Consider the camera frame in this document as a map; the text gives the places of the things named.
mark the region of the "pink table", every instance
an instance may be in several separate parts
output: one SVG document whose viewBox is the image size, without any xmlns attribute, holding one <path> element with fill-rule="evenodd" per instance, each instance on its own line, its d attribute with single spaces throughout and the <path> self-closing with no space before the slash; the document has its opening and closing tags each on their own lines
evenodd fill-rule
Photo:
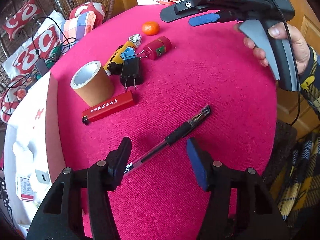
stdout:
<svg viewBox="0 0 320 240">
<path fill-rule="evenodd" d="M 87 168 L 116 149 L 124 136 L 132 140 L 132 161 L 209 104 L 213 113 L 190 136 L 228 167 L 254 167 L 261 174 L 276 124 L 276 86 L 270 70 L 260 67 L 244 47 L 243 35 L 232 30 L 234 23 L 191 27 L 185 18 L 168 24 L 160 20 L 162 8 L 135 7 L 112 18 L 52 68 L 59 82 L 59 128 L 66 165 Z M 89 61 L 104 65 L 130 35 L 141 33 L 146 21 L 157 21 L 161 32 L 144 35 L 142 46 L 166 36 L 172 50 L 155 61 L 141 60 L 145 82 L 133 91 L 136 106 L 85 126 L 81 112 L 88 106 L 70 88 L 72 76 Z M 123 93 L 119 77 L 112 81 L 115 95 Z M 196 239 L 209 198 L 196 183 L 185 138 L 125 177 L 109 196 L 122 240 Z M 234 211 L 233 202 L 230 212 Z M 84 226 L 91 236 L 88 215 Z"/>
</svg>

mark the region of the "plaid sleeve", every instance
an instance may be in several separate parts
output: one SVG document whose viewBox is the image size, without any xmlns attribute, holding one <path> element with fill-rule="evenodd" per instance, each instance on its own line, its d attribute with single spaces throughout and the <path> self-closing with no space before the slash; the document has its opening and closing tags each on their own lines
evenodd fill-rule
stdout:
<svg viewBox="0 0 320 240">
<path fill-rule="evenodd" d="M 309 46 L 309 64 L 300 77 L 301 94 L 320 118 L 320 55 Z"/>
</svg>

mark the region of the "hand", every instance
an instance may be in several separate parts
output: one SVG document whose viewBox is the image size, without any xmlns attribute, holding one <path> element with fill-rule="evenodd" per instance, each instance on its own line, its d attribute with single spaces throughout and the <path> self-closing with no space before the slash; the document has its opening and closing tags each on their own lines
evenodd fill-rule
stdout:
<svg viewBox="0 0 320 240">
<path fill-rule="evenodd" d="M 302 36 L 301 32 L 294 26 L 288 24 L 288 29 L 290 32 L 293 51 L 296 57 L 298 73 L 302 74 L 308 66 L 310 58 L 310 50 L 307 45 L 306 40 Z M 287 39 L 288 35 L 284 28 L 284 23 L 277 23 L 268 29 L 268 33 L 271 37 L 275 39 Z M 268 66 L 269 62 L 266 59 L 266 53 L 261 48 L 256 48 L 254 42 L 249 38 L 243 39 L 244 45 L 252 49 L 253 55 L 259 60 L 260 65 Z"/>
</svg>

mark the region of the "power adapter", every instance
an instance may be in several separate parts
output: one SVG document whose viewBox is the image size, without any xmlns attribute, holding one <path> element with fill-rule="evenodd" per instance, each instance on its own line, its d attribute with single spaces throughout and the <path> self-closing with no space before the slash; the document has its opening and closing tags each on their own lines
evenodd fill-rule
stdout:
<svg viewBox="0 0 320 240">
<path fill-rule="evenodd" d="M 38 59 L 35 63 L 35 66 L 40 76 L 44 76 L 49 71 L 47 64 L 45 63 L 43 58 Z"/>
<path fill-rule="evenodd" d="M 128 87 L 137 88 L 137 85 L 143 83 L 140 73 L 140 58 L 134 57 L 123 62 L 120 82 L 128 90 Z"/>
</svg>

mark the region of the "metal rivet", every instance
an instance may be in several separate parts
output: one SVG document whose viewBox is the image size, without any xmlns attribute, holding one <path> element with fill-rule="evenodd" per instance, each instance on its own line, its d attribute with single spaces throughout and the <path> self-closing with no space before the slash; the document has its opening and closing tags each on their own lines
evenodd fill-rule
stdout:
<svg viewBox="0 0 320 240">
<path fill-rule="evenodd" d="M 63 169 L 63 173 L 64 174 L 68 174 L 70 172 L 71 172 L 71 168 L 69 168 L 69 167 L 66 167 L 66 168 Z"/>
<path fill-rule="evenodd" d="M 248 172 L 250 174 L 256 174 L 256 170 L 254 168 L 248 168 Z"/>
<path fill-rule="evenodd" d="M 222 163 L 219 162 L 219 161 L 214 161 L 214 162 L 213 162 L 213 166 L 215 166 L 215 167 L 221 167 L 221 166 L 222 166 Z"/>
<path fill-rule="evenodd" d="M 98 165 L 99 167 L 102 167 L 102 166 L 106 165 L 106 161 L 98 161 L 98 162 L 97 162 L 97 165 Z"/>
</svg>

